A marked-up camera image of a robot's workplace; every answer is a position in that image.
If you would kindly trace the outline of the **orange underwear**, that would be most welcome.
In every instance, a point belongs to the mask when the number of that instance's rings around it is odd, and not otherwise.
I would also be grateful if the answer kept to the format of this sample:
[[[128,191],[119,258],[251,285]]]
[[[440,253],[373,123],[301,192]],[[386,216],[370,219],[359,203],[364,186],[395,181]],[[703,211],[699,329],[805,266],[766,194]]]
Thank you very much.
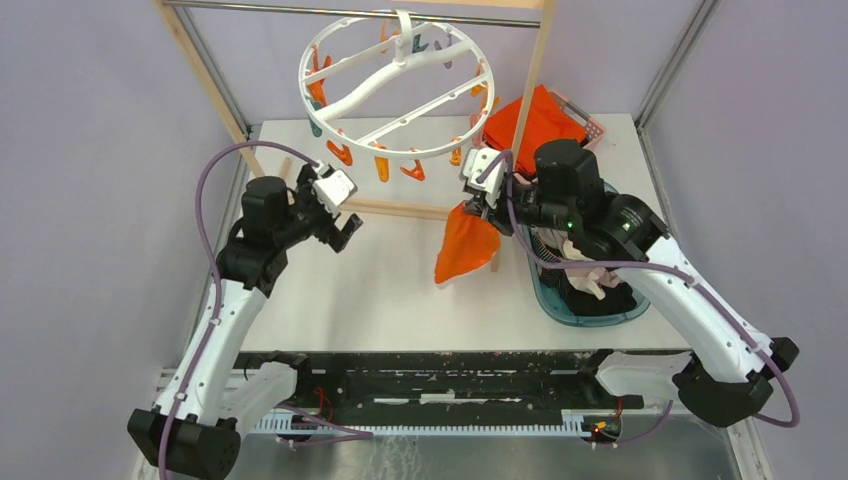
[[[434,267],[436,285],[446,284],[487,266],[501,247],[501,234],[460,202],[448,214]]]

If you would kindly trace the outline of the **white round clip hanger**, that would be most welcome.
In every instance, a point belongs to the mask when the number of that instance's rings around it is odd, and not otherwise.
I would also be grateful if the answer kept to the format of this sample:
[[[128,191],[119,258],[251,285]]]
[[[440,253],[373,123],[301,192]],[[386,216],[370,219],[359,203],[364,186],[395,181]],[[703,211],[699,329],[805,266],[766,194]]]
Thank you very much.
[[[452,139],[478,139],[500,105],[495,74],[482,46],[459,24],[376,19],[378,38],[365,42],[368,19],[341,18],[307,44],[297,89],[313,133],[352,153],[389,160],[438,157]],[[412,53],[420,34],[426,51]],[[378,142],[386,151],[375,149]]]

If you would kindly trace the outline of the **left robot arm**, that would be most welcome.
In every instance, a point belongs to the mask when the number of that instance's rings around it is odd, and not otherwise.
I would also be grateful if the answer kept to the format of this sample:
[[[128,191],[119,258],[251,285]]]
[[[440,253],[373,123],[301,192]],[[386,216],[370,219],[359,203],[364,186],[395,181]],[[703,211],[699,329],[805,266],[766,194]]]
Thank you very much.
[[[285,401],[307,404],[315,384],[301,354],[275,353],[234,391],[227,389],[246,335],[288,265],[287,252],[314,238],[341,252],[361,226],[336,221],[357,193],[349,175],[320,164],[302,167],[293,187],[276,176],[250,180],[241,216],[214,256],[208,303],[188,350],[153,407],[136,409],[127,430],[161,478],[178,473],[224,479],[243,438]]]

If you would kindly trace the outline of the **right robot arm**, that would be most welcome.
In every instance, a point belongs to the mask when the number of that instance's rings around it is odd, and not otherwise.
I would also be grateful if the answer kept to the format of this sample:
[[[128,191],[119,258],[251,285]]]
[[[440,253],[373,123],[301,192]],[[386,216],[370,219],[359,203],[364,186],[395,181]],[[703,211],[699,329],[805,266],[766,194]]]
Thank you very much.
[[[535,174],[517,171],[509,150],[471,149],[460,165],[465,210],[499,234],[525,241],[530,228],[562,233],[579,258],[539,268],[569,272],[602,269],[643,296],[686,341],[675,355],[610,350],[577,382],[580,400],[602,408],[615,397],[641,396],[679,403],[700,420],[729,427],[754,418],[775,391],[787,401],[782,428],[796,427],[800,408],[786,378],[797,344],[772,337],[739,315],[689,261],[668,225],[640,198],[610,190],[597,157],[572,139],[538,147]]]

